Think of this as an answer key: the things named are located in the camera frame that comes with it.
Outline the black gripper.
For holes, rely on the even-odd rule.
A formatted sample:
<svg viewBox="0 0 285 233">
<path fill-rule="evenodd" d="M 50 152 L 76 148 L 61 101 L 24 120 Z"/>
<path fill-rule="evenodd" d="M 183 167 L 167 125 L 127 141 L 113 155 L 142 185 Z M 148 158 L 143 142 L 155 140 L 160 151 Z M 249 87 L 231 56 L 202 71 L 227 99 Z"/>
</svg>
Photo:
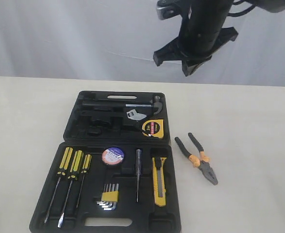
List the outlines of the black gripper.
<svg viewBox="0 0 285 233">
<path fill-rule="evenodd" d="M 179 36 L 153 53 L 155 64 L 181 61 L 185 56 L 195 59 L 182 61 L 184 75 L 192 75 L 215 51 L 228 41 L 236 40 L 238 32 L 234 27 L 222 27 L 232 4 L 232 0 L 192 0 Z"/>
</svg>

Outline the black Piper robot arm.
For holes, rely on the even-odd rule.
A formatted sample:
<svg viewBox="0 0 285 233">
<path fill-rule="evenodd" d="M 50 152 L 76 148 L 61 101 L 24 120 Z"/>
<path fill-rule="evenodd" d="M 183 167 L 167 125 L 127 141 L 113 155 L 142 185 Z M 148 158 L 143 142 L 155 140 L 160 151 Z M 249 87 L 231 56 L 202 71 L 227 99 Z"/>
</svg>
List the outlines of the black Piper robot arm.
<svg viewBox="0 0 285 233">
<path fill-rule="evenodd" d="M 227 17 L 241 17 L 256 7 L 270 13 L 285 10 L 285 0 L 250 0 L 247 9 L 230 11 L 232 6 L 242 3 L 241 0 L 159 0 L 156 7 L 160 20 L 181 16 L 182 22 L 178 36 L 153 53 L 155 64 L 180 61 L 184 75 L 192 75 L 226 43 L 236 40 L 236 29 L 223 27 Z"/>
</svg>

